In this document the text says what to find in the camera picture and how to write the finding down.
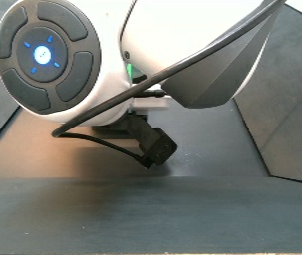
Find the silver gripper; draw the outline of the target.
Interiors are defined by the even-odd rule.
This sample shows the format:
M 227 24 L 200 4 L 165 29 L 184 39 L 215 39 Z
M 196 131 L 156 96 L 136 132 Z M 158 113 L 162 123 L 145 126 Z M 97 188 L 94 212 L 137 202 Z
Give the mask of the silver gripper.
M 134 98 L 130 106 L 130 112 L 136 113 L 137 115 L 148 115 L 154 111 L 168 110 L 170 106 L 170 101 L 170 96 L 165 96 L 161 98 Z

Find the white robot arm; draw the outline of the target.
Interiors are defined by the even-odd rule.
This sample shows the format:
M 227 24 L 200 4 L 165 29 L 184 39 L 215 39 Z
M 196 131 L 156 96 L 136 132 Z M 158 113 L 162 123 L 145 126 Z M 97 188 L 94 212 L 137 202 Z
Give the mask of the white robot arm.
M 18 104 L 65 123 L 136 87 L 188 108 L 247 86 L 287 0 L 18 0 L 0 20 L 0 78 Z

